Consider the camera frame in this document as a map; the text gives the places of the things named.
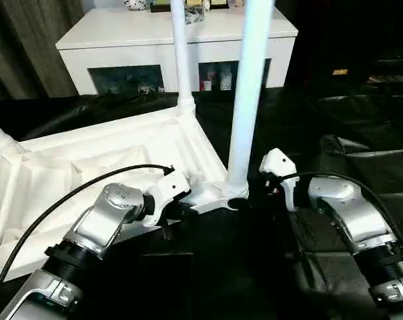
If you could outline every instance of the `white table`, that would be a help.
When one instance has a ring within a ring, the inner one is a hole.
[[[199,91],[199,63],[239,61],[244,8],[212,10],[187,25],[191,89]],[[271,22],[266,87],[284,84],[298,30],[277,10]],[[56,44],[80,94],[96,94],[90,68],[158,65],[164,89],[177,91],[171,13],[93,9]]]

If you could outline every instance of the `black tarp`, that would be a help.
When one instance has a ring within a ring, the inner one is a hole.
[[[227,165],[234,94],[198,93],[195,100],[197,119]],[[7,101],[0,102],[0,126],[18,140],[31,139],[175,104],[176,95],[168,94]],[[265,90],[251,182],[262,156],[274,147],[300,171],[334,170],[367,183],[403,232],[403,84]],[[256,187],[251,192],[256,195]],[[137,258],[141,252],[170,253],[160,233],[117,245],[82,303],[85,317],[99,308],[117,317],[135,317],[134,308],[140,308],[148,319],[384,316],[326,217],[309,209],[292,216],[308,252],[295,254],[286,212],[280,203],[267,204],[238,213],[219,210],[175,226],[179,256]],[[4,303],[20,283],[4,285]]]

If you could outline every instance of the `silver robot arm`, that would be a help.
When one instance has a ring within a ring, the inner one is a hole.
[[[107,185],[62,242],[46,250],[48,260],[28,278],[0,320],[66,319],[83,296],[87,272],[105,257],[123,224],[140,221],[153,227],[165,206],[189,191],[179,171],[161,178],[146,194],[119,183]]]
[[[279,149],[271,150],[264,157],[260,171],[276,177],[297,172],[292,160]],[[297,210],[294,189],[298,180],[281,182],[288,211]],[[363,197],[360,186],[337,177],[314,177],[308,196],[317,212],[333,219],[368,281],[375,303],[388,308],[403,305],[402,246],[381,212]]]

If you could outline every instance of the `black cable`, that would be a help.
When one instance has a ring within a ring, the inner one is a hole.
[[[355,178],[351,178],[347,175],[344,175],[342,173],[337,173],[333,171],[304,171],[304,172],[298,172],[298,173],[292,173],[291,175],[284,175],[283,177],[274,177],[274,181],[282,182],[291,178],[295,177],[303,177],[303,176],[316,176],[316,175],[326,175],[326,176],[333,176],[333,177],[338,177],[342,178],[345,180],[349,180],[355,184],[357,184],[360,188],[362,188],[363,191],[367,192],[373,200],[375,200],[376,205],[379,205],[380,210],[378,210],[383,218],[386,220],[386,222],[389,224],[390,228],[393,230],[395,236],[397,239],[400,240],[403,246],[403,234],[399,230],[393,216],[390,214],[390,212],[387,209],[387,206],[384,204],[384,202],[375,194],[375,192],[369,188],[367,185],[365,185],[363,182],[360,182],[359,180]]]
[[[132,165],[130,167],[124,167],[118,170],[114,170],[112,172],[106,173],[105,175],[101,175],[97,178],[94,178],[91,181],[88,181],[78,188],[75,188],[73,191],[62,197],[60,200],[58,200],[56,203],[54,203],[50,208],[48,208],[46,211],[44,211],[36,220],[29,226],[29,228],[24,232],[22,237],[18,240],[16,246],[13,248],[12,253],[10,254],[9,258],[7,259],[3,270],[0,272],[0,285],[4,282],[4,279],[6,278],[7,273],[10,270],[10,267],[12,266],[13,261],[15,260],[19,250],[21,250],[24,242],[28,239],[28,237],[32,234],[32,232],[37,228],[37,226],[48,216],[50,215],[56,208],[58,208],[60,205],[62,205],[64,202],[72,198],[74,195],[78,194],[80,191],[86,189],[87,187],[101,181],[104,179],[107,179],[113,175],[117,175],[122,172],[126,171],[131,171],[131,170],[136,170],[136,169],[143,169],[143,168],[154,168],[154,169],[161,169],[164,171],[164,175],[168,175],[171,173],[174,169],[169,168],[169,167],[164,167],[163,165]]]

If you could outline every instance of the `white cabinet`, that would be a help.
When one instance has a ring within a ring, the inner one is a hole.
[[[220,9],[210,11],[202,22],[186,26],[193,91],[209,89],[204,87],[206,77],[212,80],[213,89],[220,88],[221,77],[234,86],[243,22],[243,8]],[[297,34],[296,28],[274,10],[266,55],[266,87],[284,84]],[[94,9],[56,47],[81,95],[177,92],[171,13]]]

